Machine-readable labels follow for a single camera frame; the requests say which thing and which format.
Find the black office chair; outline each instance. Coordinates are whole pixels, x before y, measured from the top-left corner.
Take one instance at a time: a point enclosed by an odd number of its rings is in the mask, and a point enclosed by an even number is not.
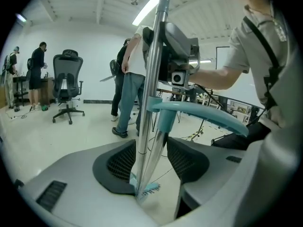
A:
[[[58,99],[59,103],[66,103],[66,109],[62,109],[58,114],[53,117],[53,123],[56,122],[55,118],[65,113],[68,114],[69,124],[72,124],[70,113],[82,113],[84,111],[69,108],[68,102],[73,97],[81,95],[82,83],[80,81],[80,88],[78,86],[78,74],[81,69],[83,59],[78,57],[78,53],[73,50],[64,50],[62,55],[55,55],[53,58],[53,70],[55,76],[55,83],[53,86],[53,95]]]

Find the chair armrest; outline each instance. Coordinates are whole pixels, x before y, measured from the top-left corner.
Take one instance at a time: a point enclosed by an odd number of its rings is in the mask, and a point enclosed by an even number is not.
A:
[[[79,92],[78,95],[81,95],[81,93],[82,93],[82,83],[83,83],[83,81],[79,81],[79,82],[80,82],[80,92]]]

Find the floor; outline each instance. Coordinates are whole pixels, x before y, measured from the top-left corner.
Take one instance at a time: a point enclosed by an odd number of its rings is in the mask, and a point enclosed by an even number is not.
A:
[[[78,109],[85,111],[85,117],[73,113],[72,125],[68,124],[66,115],[57,118],[56,123],[52,122],[52,116],[59,110],[56,104],[52,104],[45,112],[37,110],[28,113],[29,108],[29,105],[21,107],[17,113],[5,108],[0,110],[0,134],[4,140],[1,153],[13,181],[18,178],[26,183],[53,162],[72,152],[123,140],[111,132],[117,124],[110,120],[111,105],[79,103]],[[182,113],[180,123],[176,118],[170,136],[188,137],[199,129],[201,121]],[[194,141],[210,145],[211,139],[226,133],[228,132],[204,122],[203,134]],[[128,127],[128,135],[129,139],[138,140],[135,124]],[[155,132],[151,132],[150,138],[154,135]],[[162,155],[167,155],[166,148]],[[155,180],[161,184],[161,189],[151,194],[142,207],[156,222],[163,225],[173,220],[179,191],[179,179],[166,157],[159,160],[151,182]]]

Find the fluorescent light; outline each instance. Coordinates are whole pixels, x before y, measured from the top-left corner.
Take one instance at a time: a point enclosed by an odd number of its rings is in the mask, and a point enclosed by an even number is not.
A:
[[[21,14],[16,13],[17,18],[19,18],[22,22],[26,22],[27,20]]]
[[[200,63],[211,63],[211,60],[204,60],[204,61],[200,61]],[[190,61],[189,64],[198,64],[197,61]]]
[[[133,25],[138,26],[141,21],[146,17],[146,15],[148,15],[149,12],[152,11],[152,9],[158,5],[159,1],[160,0],[149,0],[149,2],[144,6],[144,8],[134,19]]]

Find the camera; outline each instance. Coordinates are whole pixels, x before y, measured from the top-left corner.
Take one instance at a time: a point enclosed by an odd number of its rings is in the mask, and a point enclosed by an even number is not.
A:
[[[186,73],[184,71],[175,71],[171,74],[171,83],[173,85],[184,85]]]

